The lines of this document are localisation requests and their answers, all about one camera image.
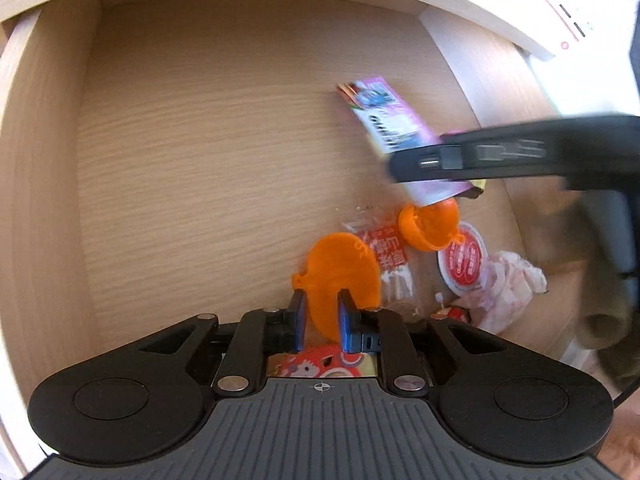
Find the small mouse figure keychain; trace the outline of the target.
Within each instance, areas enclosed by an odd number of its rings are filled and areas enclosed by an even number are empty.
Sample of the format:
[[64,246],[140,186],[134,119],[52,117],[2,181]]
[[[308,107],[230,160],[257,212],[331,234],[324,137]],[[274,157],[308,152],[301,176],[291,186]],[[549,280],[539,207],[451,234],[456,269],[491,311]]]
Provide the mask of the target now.
[[444,294],[442,292],[436,292],[434,299],[438,309],[428,316],[431,320],[441,321],[446,320],[446,318],[451,318],[452,320],[457,320],[465,324],[472,323],[471,311],[464,297],[457,298],[453,302],[445,304]]

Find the clear red-label snack bag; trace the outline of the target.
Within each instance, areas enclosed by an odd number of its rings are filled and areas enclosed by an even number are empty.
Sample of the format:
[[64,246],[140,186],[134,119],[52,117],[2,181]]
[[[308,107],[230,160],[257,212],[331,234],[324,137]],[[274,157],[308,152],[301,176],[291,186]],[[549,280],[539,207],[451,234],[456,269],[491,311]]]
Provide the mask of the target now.
[[399,313],[405,321],[421,316],[409,258],[395,216],[378,208],[358,208],[343,223],[372,249],[381,270],[381,306]]

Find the red patterned toy box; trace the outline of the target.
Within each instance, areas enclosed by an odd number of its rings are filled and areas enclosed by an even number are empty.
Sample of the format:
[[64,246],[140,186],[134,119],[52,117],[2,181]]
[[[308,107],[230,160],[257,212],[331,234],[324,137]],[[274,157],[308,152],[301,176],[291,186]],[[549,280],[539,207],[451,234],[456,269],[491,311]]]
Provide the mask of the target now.
[[298,353],[270,356],[267,376],[280,378],[363,378],[378,374],[367,353],[345,353],[338,344],[307,348]]

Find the pink Volcano snack packet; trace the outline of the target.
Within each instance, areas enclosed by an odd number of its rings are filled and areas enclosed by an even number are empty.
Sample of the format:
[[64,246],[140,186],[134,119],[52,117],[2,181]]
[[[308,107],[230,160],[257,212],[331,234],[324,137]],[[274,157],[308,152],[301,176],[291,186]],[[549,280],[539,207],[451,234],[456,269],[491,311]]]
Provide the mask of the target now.
[[[367,131],[378,156],[439,144],[439,136],[381,76],[358,79],[337,86],[338,93]],[[486,182],[424,181],[404,184],[414,204],[428,206],[451,197],[480,197]]]

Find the pink white cloth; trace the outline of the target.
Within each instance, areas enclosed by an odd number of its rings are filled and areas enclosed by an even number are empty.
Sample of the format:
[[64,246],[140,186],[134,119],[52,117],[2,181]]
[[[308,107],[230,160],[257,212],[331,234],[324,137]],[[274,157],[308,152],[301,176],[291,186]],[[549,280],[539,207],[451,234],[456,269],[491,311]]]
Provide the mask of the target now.
[[469,311],[473,326],[498,335],[521,317],[536,295],[547,290],[541,268],[515,252],[495,252],[480,266],[477,286],[454,305]]

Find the orange capsule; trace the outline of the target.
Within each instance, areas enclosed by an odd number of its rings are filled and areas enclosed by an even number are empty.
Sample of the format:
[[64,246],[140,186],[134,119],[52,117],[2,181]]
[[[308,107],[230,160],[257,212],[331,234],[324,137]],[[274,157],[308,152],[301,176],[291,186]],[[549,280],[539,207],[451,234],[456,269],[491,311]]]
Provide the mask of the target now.
[[320,238],[308,254],[303,273],[292,286],[306,292],[311,322],[318,332],[340,341],[338,293],[349,291],[355,306],[372,310],[382,302],[381,270],[373,250],[354,234],[337,232]]

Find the orange capsule half cup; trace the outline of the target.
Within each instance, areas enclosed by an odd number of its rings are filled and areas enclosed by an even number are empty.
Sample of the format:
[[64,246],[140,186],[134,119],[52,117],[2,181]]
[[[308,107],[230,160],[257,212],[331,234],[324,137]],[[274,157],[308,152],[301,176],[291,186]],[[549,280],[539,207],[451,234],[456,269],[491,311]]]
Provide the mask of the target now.
[[439,252],[450,244],[462,244],[460,214],[454,198],[424,207],[405,204],[398,214],[398,228],[405,241],[420,252]]

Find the wooden drawer box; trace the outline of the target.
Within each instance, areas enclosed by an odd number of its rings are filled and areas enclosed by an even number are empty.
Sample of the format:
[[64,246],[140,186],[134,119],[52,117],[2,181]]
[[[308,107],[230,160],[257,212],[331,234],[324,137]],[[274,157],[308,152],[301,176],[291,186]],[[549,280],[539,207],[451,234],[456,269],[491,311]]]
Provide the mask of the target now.
[[288,300],[334,212],[386,190],[337,95],[383,75],[438,130],[550,112],[547,0],[1,0],[1,391],[190,315]]

